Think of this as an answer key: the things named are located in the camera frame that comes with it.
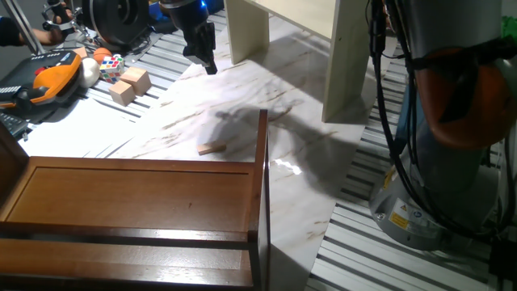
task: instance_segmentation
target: rubik's cube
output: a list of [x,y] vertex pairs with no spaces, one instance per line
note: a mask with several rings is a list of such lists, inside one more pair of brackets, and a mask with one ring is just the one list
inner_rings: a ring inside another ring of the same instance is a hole
[[114,84],[124,73],[124,59],[122,57],[105,57],[100,66],[100,78]]

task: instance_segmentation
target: yellow sticker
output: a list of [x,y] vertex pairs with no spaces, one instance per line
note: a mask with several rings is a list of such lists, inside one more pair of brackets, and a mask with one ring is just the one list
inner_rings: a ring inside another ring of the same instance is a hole
[[400,226],[404,230],[407,228],[407,225],[409,223],[407,219],[396,214],[395,212],[391,213],[391,217],[389,218],[389,220],[393,222],[395,225]]

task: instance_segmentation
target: table leg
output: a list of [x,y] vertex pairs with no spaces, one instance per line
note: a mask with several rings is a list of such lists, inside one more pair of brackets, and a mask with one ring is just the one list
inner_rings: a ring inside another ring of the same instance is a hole
[[366,5],[367,0],[336,1],[323,105],[325,122],[361,96],[370,54]]
[[269,13],[244,1],[225,0],[232,64],[269,46]]

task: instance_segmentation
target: wooden panel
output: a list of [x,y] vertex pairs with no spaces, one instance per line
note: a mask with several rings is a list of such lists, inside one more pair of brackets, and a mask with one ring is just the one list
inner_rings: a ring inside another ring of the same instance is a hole
[[68,243],[102,243],[146,247],[196,247],[248,250],[246,232],[129,229],[99,226],[56,226],[40,223],[0,222],[3,238]]
[[37,167],[91,170],[188,171],[203,173],[252,173],[252,162],[158,161],[117,158],[47,158],[31,157]]
[[269,290],[269,257],[271,245],[269,205],[269,155],[267,138],[267,111],[260,112],[257,151],[250,208],[250,261],[254,286]]
[[321,38],[330,40],[332,37],[336,0],[247,1]]
[[0,273],[250,286],[247,251],[0,239]]
[[369,57],[368,25],[364,18],[367,2],[336,2],[323,121],[328,121],[353,99],[361,96]]
[[225,0],[232,64],[269,46],[269,14],[244,0]]
[[29,158],[29,163],[25,166],[25,170],[19,177],[18,183],[13,187],[11,193],[8,196],[6,196],[6,199],[4,200],[3,204],[0,205],[0,221],[5,221],[7,219],[7,217],[11,213],[11,210],[16,205],[16,202],[18,202],[18,199],[22,195],[23,190],[27,186],[27,183],[31,179],[32,174],[35,170],[36,166]]
[[247,231],[250,175],[38,167],[8,221]]
[[27,162],[27,154],[0,123],[0,206],[11,194]]

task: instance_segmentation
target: white ball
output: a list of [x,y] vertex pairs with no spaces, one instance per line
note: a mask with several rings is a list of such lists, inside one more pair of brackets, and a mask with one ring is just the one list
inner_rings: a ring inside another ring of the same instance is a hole
[[90,88],[99,79],[100,66],[96,60],[86,57],[81,62],[82,75],[79,77],[79,86],[82,88]]

